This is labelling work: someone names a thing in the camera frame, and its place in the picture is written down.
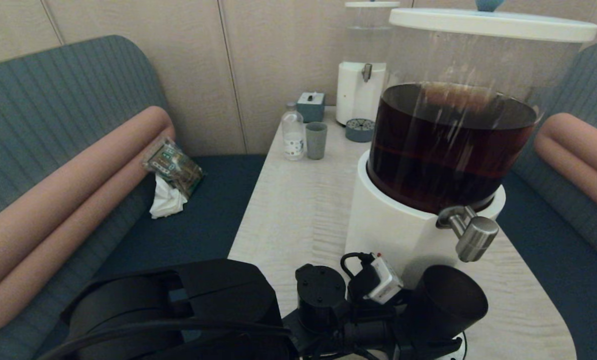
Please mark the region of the teal upholstered bench sofa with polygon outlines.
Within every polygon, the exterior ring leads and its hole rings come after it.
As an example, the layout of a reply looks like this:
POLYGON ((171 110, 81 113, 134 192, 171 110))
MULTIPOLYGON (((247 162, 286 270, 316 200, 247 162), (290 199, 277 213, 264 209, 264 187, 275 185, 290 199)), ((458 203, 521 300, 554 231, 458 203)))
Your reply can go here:
MULTIPOLYGON (((0 213, 150 106, 168 107, 161 82, 143 51, 122 36, 0 63, 0 213)), ((0 360, 33 360, 58 346, 68 333, 61 312, 95 278, 228 257, 265 157, 196 161, 205 179, 188 207, 151 219, 155 180, 143 178, 0 329, 0 360)))
POLYGON ((566 113, 597 129, 597 43, 582 50, 552 94, 503 182, 499 222, 555 304, 578 360, 597 360, 597 205, 535 148, 551 116, 566 113))

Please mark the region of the clear plastic bottle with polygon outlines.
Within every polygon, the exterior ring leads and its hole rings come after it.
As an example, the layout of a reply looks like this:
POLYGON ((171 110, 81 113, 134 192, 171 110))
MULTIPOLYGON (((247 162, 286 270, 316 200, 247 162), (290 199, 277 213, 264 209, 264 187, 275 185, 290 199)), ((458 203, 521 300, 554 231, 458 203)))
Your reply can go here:
POLYGON ((299 161, 305 155, 305 119, 298 112, 295 102, 285 105, 285 113, 281 116, 281 130, 285 159, 299 161))

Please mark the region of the small white water dispenser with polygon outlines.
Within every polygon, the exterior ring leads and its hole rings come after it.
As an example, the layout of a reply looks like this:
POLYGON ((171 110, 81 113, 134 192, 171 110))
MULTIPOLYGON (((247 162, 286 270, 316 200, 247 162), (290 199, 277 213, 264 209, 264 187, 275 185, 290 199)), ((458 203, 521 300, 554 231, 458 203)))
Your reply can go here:
POLYGON ((377 107, 385 84, 387 55, 393 27, 390 13, 395 8, 346 8, 343 57, 338 66, 336 120, 376 120, 377 107), (365 83, 361 71, 372 64, 365 83))

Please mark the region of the large tea drink dispenser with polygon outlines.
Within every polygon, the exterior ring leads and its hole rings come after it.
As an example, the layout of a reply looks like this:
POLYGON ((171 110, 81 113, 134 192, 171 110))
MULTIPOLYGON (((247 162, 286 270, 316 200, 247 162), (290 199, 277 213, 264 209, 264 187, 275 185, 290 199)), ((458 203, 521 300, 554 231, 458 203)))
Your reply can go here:
POLYGON ((406 287, 431 265, 459 262, 440 212, 469 206, 496 221, 504 177, 583 44, 395 25, 345 251, 381 253, 406 287))

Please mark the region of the small white dispenser lid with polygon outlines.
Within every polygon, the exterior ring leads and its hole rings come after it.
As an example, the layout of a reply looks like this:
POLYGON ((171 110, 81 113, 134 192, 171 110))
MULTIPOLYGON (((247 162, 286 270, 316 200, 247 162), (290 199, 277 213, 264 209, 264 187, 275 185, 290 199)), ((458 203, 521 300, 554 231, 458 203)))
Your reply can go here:
POLYGON ((394 9, 401 7, 399 1, 349 1, 344 3, 346 9, 394 9))

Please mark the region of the large white dispenser lid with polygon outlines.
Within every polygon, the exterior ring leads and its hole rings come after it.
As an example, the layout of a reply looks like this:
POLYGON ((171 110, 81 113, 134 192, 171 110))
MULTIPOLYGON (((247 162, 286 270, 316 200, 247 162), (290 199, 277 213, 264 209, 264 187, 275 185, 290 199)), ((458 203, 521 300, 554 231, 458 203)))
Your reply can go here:
POLYGON ((588 43, 597 25, 538 14, 442 7, 400 7, 390 12, 391 25, 450 34, 483 35, 553 43, 588 43))

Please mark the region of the dark grey tapered cup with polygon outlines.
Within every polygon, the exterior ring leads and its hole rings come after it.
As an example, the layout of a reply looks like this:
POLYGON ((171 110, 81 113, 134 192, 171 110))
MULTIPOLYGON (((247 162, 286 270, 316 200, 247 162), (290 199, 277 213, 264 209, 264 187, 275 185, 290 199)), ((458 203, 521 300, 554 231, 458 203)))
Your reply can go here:
POLYGON ((488 314, 483 289, 457 268, 436 264, 423 272, 404 310, 406 333, 420 341, 445 341, 488 314))

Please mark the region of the grey-green plastic cup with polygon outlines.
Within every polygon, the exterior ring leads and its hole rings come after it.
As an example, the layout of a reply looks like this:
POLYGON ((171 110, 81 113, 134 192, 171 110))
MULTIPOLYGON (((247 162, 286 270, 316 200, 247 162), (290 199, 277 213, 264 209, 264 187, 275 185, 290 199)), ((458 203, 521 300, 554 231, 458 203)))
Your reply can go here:
POLYGON ((328 126, 322 121, 313 121, 306 125, 307 157, 310 160, 321 160, 325 156, 328 139, 328 126))

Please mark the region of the large metal dispenser tap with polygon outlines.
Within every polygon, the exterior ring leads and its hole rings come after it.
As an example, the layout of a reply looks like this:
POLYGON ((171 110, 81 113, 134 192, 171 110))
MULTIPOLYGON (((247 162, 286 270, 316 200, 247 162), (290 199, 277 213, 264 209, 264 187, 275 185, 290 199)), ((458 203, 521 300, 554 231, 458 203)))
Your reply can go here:
POLYGON ((451 229, 457 236, 455 246, 461 262, 477 262, 499 233, 499 225, 480 215, 470 206, 452 206, 441 210, 436 219, 438 229, 451 229))

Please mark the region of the crumpled white tissue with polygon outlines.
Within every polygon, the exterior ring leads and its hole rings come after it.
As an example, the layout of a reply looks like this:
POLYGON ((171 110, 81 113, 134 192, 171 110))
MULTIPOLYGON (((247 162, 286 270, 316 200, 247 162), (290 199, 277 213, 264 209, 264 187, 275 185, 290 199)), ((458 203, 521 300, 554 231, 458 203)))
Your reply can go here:
POLYGON ((171 186, 164 178, 155 175, 156 186, 154 198, 149 209, 153 220, 166 218, 184 210, 188 198, 176 187, 171 186))

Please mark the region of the large blue-grey drip tray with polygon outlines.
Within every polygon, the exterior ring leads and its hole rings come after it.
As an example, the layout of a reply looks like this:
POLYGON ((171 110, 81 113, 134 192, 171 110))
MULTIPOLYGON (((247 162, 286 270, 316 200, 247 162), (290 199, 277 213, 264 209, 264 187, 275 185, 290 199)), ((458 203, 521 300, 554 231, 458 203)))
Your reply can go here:
POLYGON ((461 345, 458 350, 436 358, 436 360, 465 360, 468 348, 465 332, 454 337, 454 340, 461 340, 461 345))

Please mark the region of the small blue-grey drip tray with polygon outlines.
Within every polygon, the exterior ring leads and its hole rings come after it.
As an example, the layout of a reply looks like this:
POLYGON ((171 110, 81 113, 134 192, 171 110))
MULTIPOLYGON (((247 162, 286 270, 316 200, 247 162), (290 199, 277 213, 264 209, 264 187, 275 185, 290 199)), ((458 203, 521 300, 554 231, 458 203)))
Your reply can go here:
POLYGON ((345 137, 349 141, 358 143, 371 142, 376 129, 376 123, 365 118, 353 118, 345 124, 345 137))

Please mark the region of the blue-grey square box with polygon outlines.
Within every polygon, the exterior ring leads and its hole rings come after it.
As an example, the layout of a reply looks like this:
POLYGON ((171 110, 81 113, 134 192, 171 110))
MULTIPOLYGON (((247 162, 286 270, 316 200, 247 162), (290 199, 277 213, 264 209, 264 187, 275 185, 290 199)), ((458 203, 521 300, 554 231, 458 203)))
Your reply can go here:
POLYGON ((303 92, 296 103, 297 111, 303 116, 304 123, 322 122, 325 112, 326 94, 324 92, 303 92))

